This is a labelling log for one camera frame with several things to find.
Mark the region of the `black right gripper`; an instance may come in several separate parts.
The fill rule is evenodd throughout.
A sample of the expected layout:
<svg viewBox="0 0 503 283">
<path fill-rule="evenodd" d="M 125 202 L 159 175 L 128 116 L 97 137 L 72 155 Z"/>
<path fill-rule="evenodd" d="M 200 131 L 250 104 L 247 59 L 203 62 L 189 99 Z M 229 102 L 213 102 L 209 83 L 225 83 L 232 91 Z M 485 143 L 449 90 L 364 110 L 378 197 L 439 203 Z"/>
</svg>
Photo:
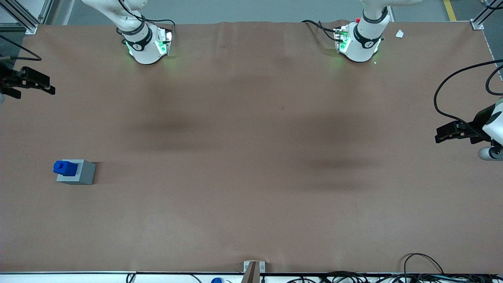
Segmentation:
<svg viewBox="0 0 503 283">
<path fill-rule="evenodd" d="M 23 80 L 36 84 L 35 88 L 50 95 L 55 95 L 55 87 L 50 85 L 50 77 L 27 66 L 20 70 L 13 70 L 5 65 L 0 67 L 0 93 L 1 98 L 9 96 L 15 99 L 21 98 L 21 91 L 14 88 L 21 87 Z"/>
</svg>

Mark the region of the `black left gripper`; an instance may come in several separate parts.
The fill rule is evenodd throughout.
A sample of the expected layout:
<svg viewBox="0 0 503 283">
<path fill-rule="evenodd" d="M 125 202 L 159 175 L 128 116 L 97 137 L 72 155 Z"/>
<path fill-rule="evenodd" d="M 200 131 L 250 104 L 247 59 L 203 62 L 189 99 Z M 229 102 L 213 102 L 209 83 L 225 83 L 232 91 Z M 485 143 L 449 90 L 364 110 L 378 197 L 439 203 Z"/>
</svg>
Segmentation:
<svg viewBox="0 0 503 283">
<path fill-rule="evenodd" d="M 483 130 L 483 126 L 489 121 L 492 113 L 495 109 L 495 104 L 492 104 L 481 111 L 476 113 L 475 117 L 471 122 L 462 122 L 461 118 L 457 121 L 451 121 L 437 128 L 437 134 L 435 135 L 435 143 L 443 143 L 446 140 L 461 140 L 469 138 L 471 144 L 480 143 L 482 141 L 489 142 L 491 144 L 497 144 L 494 140 Z"/>
</svg>

